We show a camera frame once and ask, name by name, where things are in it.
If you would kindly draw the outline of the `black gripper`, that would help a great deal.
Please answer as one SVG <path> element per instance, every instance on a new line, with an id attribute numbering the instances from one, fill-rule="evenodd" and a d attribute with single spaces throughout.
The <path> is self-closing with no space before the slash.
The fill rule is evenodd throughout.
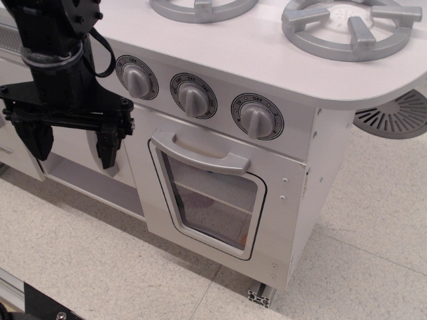
<path id="1" fill-rule="evenodd" d="M 3 114 L 34 158 L 48 158 L 52 128 L 58 126 L 95 131 L 102 167 L 115 165 L 120 136 L 133 133 L 133 103 L 97 82 L 91 51 L 64 69 L 31 70 L 14 61 L 2 62 Z"/>

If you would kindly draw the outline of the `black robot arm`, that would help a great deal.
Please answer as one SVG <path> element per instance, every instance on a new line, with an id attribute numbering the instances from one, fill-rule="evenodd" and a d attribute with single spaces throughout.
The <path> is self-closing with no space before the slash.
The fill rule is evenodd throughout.
<path id="1" fill-rule="evenodd" d="M 93 131 L 104 169 L 115 165 L 121 142 L 133 133 L 133 103 L 102 87 L 114 64 L 95 70 L 91 41 L 108 42 L 95 29 L 98 1 L 5 1 L 21 38 L 20 55 L 30 82 L 1 86 L 3 114 L 38 160 L 48 158 L 53 128 Z"/>

